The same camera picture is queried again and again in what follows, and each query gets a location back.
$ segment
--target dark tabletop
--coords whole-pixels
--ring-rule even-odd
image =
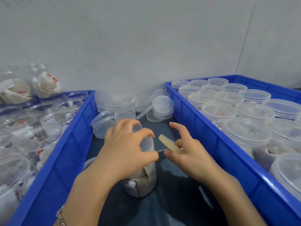
[[[146,116],[140,119],[143,127],[152,129],[155,150],[166,148],[158,136],[164,134],[175,141],[177,130],[169,126],[174,118],[152,123]],[[103,140],[93,137],[87,159],[97,156]],[[157,184],[143,198],[129,196],[121,182],[110,191],[99,217],[99,226],[192,226],[227,225],[224,213],[213,195],[201,184],[190,179],[170,162],[163,152],[156,162]]]

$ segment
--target blue tray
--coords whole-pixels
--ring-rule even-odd
[[[56,144],[51,155],[20,202],[8,226],[52,226],[55,214],[65,203],[88,153],[96,116],[95,91],[89,96]]]
[[[267,91],[272,95],[272,98],[301,104],[300,91],[240,75],[219,77],[228,79],[229,83],[246,85],[248,89]],[[301,225],[301,202],[172,88],[170,82],[165,83],[165,85],[174,102],[174,117],[179,123],[187,127],[192,137],[203,144],[225,171],[239,180],[267,224]]]

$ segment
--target white wall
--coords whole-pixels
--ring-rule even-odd
[[[0,64],[50,62],[65,90],[116,99],[173,79],[233,74],[254,2],[0,0]]]
[[[301,0],[257,0],[237,73],[301,87]]]

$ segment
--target silver bracelet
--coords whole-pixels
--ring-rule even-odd
[[[64,217],[62,217],[62,209],[63,209],[63,207],[64,206],[62,206],[61,208],[60,208],[60,210],[57,212],[57,214],[56,214],[56,217],[57,217],[57,219],[58,219],[58,226],[66,226],[65,224],[64,224]]]

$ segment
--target hand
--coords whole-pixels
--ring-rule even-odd
[[[170,122],[172,128],[179,131],[181,139],[175,142],[179,148],[183,148],[182,154],[176,154],[171,150],[165,150],[165,156],[175,163],[192,179],[208,184],[213,178],[223,173],[220,166],[205,150],[202,144],[191,137],[185,126]]]
[[[102,149],[87,169],[97,167],[97,171],[106,171],[114,185],[119,180],[137,173],[149,163],[157,161],[159,156],[156,151],[140,150],[142,139],[146,136],[154,138],[155,135],[148,128],[133,133],[133,126],[139,124],[140,121],[126,119],[118,121],[114,128],[108,129]]]

